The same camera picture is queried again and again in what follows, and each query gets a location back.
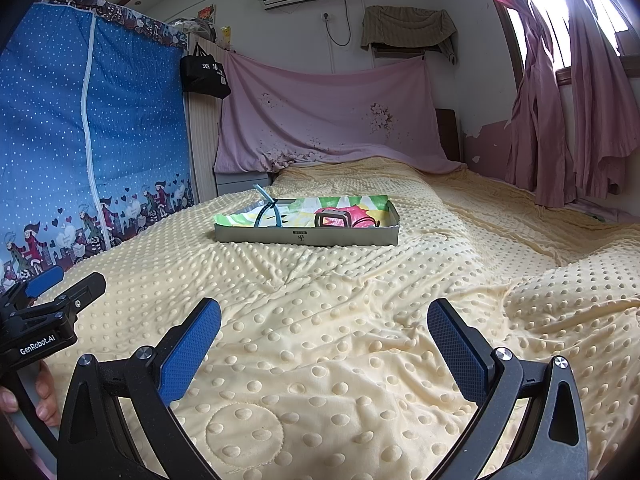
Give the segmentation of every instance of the bedside cabinet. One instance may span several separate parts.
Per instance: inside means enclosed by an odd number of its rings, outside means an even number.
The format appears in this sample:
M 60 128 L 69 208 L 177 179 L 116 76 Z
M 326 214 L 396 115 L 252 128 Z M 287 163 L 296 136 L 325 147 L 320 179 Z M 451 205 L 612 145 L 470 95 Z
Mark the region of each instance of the bedside cabinet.
M 216 173 L 215 175 L 218 196 L 253 189 L 254 184 L 259 184 L 262 187 L 271 185 L 269 174 L 258 173 L 257 171 L 250 173 Z

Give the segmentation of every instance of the human hand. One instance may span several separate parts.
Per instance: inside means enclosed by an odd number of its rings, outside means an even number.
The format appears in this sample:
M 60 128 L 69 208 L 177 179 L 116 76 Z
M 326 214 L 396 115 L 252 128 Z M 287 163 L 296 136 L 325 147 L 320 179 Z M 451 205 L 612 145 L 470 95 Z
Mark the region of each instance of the human hand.
M 58 411 L 58 401 L 53 383 L 53 376 L 49 367 L 44 361 L 40 361 L 40 373 L 36 378 L 36 392 L 40 396 L 40 402 L 36 406 L 38 418 L 51 427 L 60 425 L 60 412 Z M 0 386 L 0 412 L 15 413 L 18 411 L 18 400 L 14 394 L 6 388 Z M 25 449 L 30 449 L 29 443 L 14 427 L 15 434 Z

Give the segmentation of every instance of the power cord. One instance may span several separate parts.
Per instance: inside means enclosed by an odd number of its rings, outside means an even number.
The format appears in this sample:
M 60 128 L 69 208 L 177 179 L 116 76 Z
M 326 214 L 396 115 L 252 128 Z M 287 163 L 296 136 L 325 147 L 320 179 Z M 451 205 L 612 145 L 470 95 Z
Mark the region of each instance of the power cord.
M 326 33 L 329 35 L 329 38 L 331 38 L 331 41 L 333 41 L 337 46 L 347 46 L 348 44 L 351 43 L 351 23 L 349 22 L 349 9 L 347 7 L 347 0 L 343 0 L 343 1 L 344 1 L 344 13 L 347 16 L 347 26 L 349 27 L 349 39 L 347 43 L 341 44 L 334 40 L 334 37 L 331 35 L 331 32 L 329 31 L 329 22 L 328 22 L 329 15 L 327 13 L 324 14 L 324 26 L 326 27 Z

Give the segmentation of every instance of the black handle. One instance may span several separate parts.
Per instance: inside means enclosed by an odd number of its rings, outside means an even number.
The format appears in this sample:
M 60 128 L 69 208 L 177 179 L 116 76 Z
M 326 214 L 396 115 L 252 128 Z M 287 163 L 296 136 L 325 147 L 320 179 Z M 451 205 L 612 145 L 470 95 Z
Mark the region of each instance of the black handle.
M 204 50 L 199 43 L 196 43 L 195 48 L 193 49 L 193 55 L 199 57 L 211 56 L 213 61 L 216 62 L 216 59 L 213 57 L 213 54 L 209 54 L 206 50 Z
M 489 343 L 478 330 L 462 321 L 444 298 L 431 302 L 427 327 L 462 395 L 480 406 L 495 375 Z
M 343 225 L 325 224 L 325 218 L 336 218 L 338 220 L 342 220 Z M 351 213 L 348 211 L 318 211 L 314 218 L 314 225 L 316 227 L 351 227 Z

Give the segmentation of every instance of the small box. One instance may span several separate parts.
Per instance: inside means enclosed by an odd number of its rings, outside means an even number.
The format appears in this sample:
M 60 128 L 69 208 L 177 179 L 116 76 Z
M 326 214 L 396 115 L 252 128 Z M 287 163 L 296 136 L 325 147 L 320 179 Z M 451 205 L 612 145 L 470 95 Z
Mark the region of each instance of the small box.
M 281 212 L 283 227 L 274 225 L 273 209 L 265 212 L 264 225 L 261 223 L 259 227 L 254 227 L 255 211 L 263 208 L 266 204 L 267 201 L 260 200 L 231 215 L 215 215 L 216 240 L 219 242 L 296 244 L 319 247 L 396 246 L 398 244 L 400 216 L 386 196 L 281 199 L 277 201 L 277 205 Z M 368 205 L 364 211 L 376 218 L 376 222 L 380 225 L 377 227 L 318 226 L 319 222 L 325 224 L 328 221 L 327 218 L 322 218 L 322 214 L 316 214 L 318 209 L 325 207 L 340 209 L 354 205 L 358 205 L 360 208 Z M 329 213 L 327 216 L 340 218 L 344 215 L 340 211 L 336 213 Z M 303 220 L 305 226 L 287 226 L 287 223 L 294 223 L 295 220 Z

